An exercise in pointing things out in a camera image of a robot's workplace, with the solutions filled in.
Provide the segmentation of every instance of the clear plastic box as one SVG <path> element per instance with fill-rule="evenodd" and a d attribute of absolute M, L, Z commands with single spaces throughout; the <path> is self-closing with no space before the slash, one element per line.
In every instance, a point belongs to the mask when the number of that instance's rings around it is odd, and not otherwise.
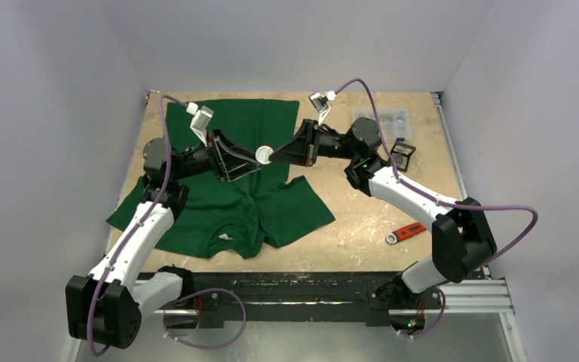
<path fill-rule="evenodd" d="M 412 139 L 412 123 L 409 121 L 409 109 L 377 108 L 377 111 L 386 140 L 393 142 L 397 139 Z M 374 119 L 372 107 L 354 107 L 351 121 L 354 122 L 360 117 Z"/>

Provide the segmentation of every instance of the table top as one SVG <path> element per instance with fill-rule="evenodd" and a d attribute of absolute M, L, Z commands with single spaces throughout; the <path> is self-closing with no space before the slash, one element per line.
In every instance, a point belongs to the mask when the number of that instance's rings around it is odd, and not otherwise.
<path fill-rule="evenodd" d="M 212 100 L 265 98 L 300 101 L 296 129 L 303 118 L 315 119 L 309 93 L 179 93 L 170 94 L 180 100 Z M 406 175 L 440 194 L 460 198 L 456 175 L 446 146 L 440 120 L 429 93 L 375 93 L 381 107 L 409 109 L 413 138 L 407 143 L 416 146 Z M 355 106 L 369 106 L 365 93 L 347 92 L 336 97 L 326 123 L 344 133 L 352 123 Z M 123 198 L 143 175 L 143 146 L 162 137 L 158 112 L 158 97 L 152 94 L 146 108 L 139 139 L 127 174 Z M 388 140 L 392 146 L 394 140 Z M 344 169 L 349 161 L 318 158 L 313 167 L 290 166 L 289 179 L 304 175 L 336 217 L 296 242 L 276 249 L 263 244 L 258 256 L 243 259 L 232 250 L 222 251 L 211 259 L 201 259 L 153 250 L 143 266 L 153 272 L 163 265 L 187 268 L 193 272 L 366 272 L 402 270 L 413 262 L 429 256 L 429 232 L 416 235 L 402 243 L 390 245 L 385 236 L 415 220 L 397 208 L 352 189 Z M 112 242 L 121 233 L 114 230 Z"/>

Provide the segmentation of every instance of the cable connector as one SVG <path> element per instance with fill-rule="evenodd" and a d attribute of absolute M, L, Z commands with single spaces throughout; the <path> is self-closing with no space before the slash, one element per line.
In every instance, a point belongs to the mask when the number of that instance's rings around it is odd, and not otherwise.
<path fill-rule="evenodd" d="M 332 101 L 336 99 L 336 93 L 333 90 L 326 92 L 325 94 L 314 93 L 309 97 L 311 104 L 314 106 L 318 112 L 318 125 L 320 126 L 327 114 L 332 109 Z"/>
<path fill-rule="evenodd" d="M 198 109 L 196 103 L 188 104 L 187 113 L 194 114 L 190 122 L 190 130 L 198 137 L 199 140 L 207 147 L 207 124 L 212 120 L 214 111 L 202 106 Z"/>

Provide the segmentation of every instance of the gray wall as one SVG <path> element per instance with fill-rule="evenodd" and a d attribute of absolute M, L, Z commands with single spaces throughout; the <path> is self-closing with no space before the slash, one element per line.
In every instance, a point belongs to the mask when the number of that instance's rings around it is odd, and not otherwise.
<path fill-rule="evenodd" d="M 443 102 L 469 192 L 541 215 L 495 263 L 530 360 L 579 360 L 579 1 L 497 2 Z M 499 242 L 528 220 L 490 217 Z"/>
<path fill-rule="evenodd" d="M 0 360 L 64 360 L 63 291 L 105 248 L 142 97 L 98 1 L 0 1 Z"/>
<path fill-rule="evenodd" d="M 441 91 L 493 0 L 103 0 L 141 85 L 163 91 Z"/>

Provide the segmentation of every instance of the robotic arm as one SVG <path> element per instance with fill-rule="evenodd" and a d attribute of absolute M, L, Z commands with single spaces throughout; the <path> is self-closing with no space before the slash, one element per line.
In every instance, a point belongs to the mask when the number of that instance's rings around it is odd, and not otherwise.
<path fill-rule="evenodd" d="M 110 268 L 110 272 L 98 295 L 92 323 L 93 340 L 104 345 L 127 348 L 136 338 L 143 319 L 168 302 L 195 291 L 192 273 L 183 268 L 165 266 L 140 285 L 136 285 L 136 279 L 158 240 L 180 217 L 185 206 L 189 189 L 177 181 L 205 172 L 214 172 L 221 181 L 231 182 L 270 162 L 311 167 L 318 156 L 350 160 L 345 175 L 352 187 L 398 207 L 432 233 L 431 256 L 411 265 L 388 285 L 377 289 L 376 293 L 381 293 L 382 299 L 411 299 L 445 280 L 458 283 L 495 254 L 496 244 L 482 211 L 438 205 L 403 185 L 403 181 L 433 195 L 435 192 L 432 190 L 404 176 L 394 176 L 389 163 L 377 153 L 381 140 L 373 120 L 359 118 L 346 133 L 341 134 L 323 124 L 323 113 L 326 115 L 329 111 L 329 104 L 320 103 L 317 97 L 312 102 L 319 110 L 319 119 L 303 120 L 288 143 L 276 151 L 266 147 L 258 159 L 259 152 L 254 155 L 236 146 L 218 129 L 207 135 L 204 129 L 199 131 L 203 135 L 200 136 L 201 144 L 182 153 L 172 150 L 169 186 L 156 205 L 156 194 L 166 176 L 166 153 L 163 139 L 150 141 L 143 149 L 145 176 L 142 181 L 145 189 L 132 221 L 137 229 L 114 265 L 110 265 L 110 256 L 120 243 L 87 277 L 75 275 L 66 286 L 70 335 L 78 339 L 87 338 L 90 301 L 106 268 Z M 478 205 L 472 198 L 463 201 L 442 195 L 437 198 L 450 204 Z M 150 207 L 149 217 L 139 224 Z M 128 233 L 132 233 L 129 227 L 121 240 Z"/>

